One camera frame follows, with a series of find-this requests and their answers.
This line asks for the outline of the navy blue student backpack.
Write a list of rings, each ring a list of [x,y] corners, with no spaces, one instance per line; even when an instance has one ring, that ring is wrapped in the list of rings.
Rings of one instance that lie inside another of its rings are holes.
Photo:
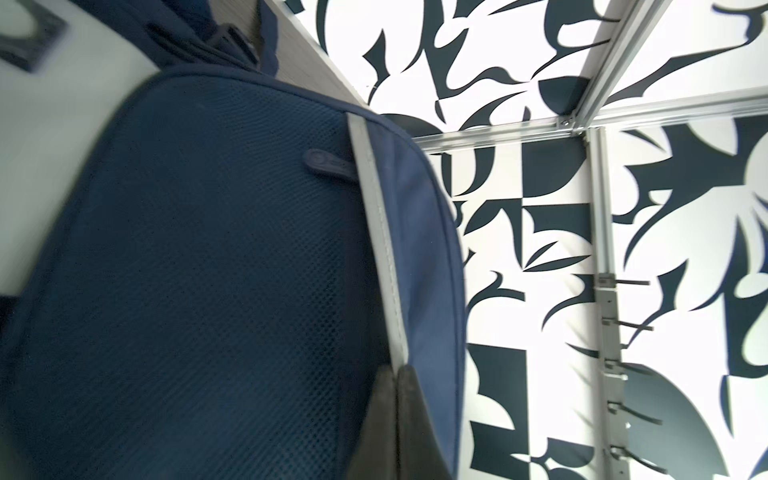
[[[461,248],[370,110],[205,1],[1,5],[1,475],[346,479],[377,371],[458,471]]]

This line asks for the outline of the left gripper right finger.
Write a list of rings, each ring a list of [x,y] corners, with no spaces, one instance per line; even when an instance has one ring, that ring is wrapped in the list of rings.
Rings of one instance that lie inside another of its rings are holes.
[[[451,479],[438,445],[416,370],[397,376],[397,478]]]

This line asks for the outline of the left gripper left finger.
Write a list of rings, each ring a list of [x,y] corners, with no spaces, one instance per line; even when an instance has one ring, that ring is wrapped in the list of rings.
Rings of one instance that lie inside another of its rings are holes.
[[[392,368],[384,366],[376,373],[346,479],[397,478],[397,384]]]

